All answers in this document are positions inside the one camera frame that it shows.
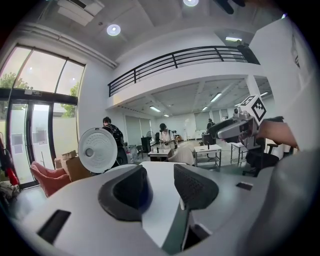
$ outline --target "tree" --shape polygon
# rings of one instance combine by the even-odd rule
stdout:
[[[0,78],[0,88],[11,88],[14,85],[15,79],[17,77],[16,73],[10,72],[9,74],[6,73],[3,75],[2,78]],[[23,79],[20,77],[18,81],[16,82],[16,85],[14,87],[15,89],[24,89],[24,90],[32,90],[32,87],[28,86],[28,83],[23,81]]]
[[[79,82],[77,82],[71,89],[70,89],[70,96],[77,96],[79,89]],[[76,116],[76,106],[75,105],[69,105],[69,104],[60,104],[61,107],[65,109],[65,112],[63,113],[63,118],[74,118]]]

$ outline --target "pink armchair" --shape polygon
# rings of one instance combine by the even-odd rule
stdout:
[[[38,180],[46,197],[51,196],[65,185],[71,183],[69,175],[66,174],[63,168],[50,170],[34,161],[30,166],[30,171]]]

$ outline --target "table leg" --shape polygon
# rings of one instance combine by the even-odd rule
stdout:
[[[239,165],[239,162],[240,162],[240,147],[238,147],[238,165]]]
[[[230,165],[232,164],[232,144],[231,144],[231,158],[230,158]]]

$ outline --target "desk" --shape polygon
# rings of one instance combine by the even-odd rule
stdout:
[[[240,149],[241,148],[245,148],[245,146],[241,142],[239,142],[239,143],[231,142],[230,144],[231,144],[230,164],[232,164],[232,161],[235,162],[237,160],[237,159],[232,159],[233,147],[236,147],[236,148],[238,148],[238,161],[237,161],[237,163],[239,165],[239,163],[240,163]],[[241,163],[247,161],[246,159],[244,159],[244,152],[246,153],[246,152],[248,152],[248,150],[247,151],[244,151],[244,150],[241,151]]]
[[[215,162],[215,165],[217,167],[221,166],[221,151],[222,148],[218,145],[210,145],[209,149],[208,146],[195,146],[194,147],[195,151],[195,166],[198,166],[198,163],[208,163],[208,162]],[[198,158],[198,154],[210,154],[215,152],[215,157],[202,157]]]
[[[155,152],[149,152],[148,156],[150,157],[151,162],[163,162],[173,156],[173,150],[159,149],[159,153],[157,153],[157,150],[155,149]]]

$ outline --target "ceiling vent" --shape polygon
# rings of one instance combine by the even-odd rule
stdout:
[[[86,26],[105,7],[98,0],[59,0],[58,13]]]

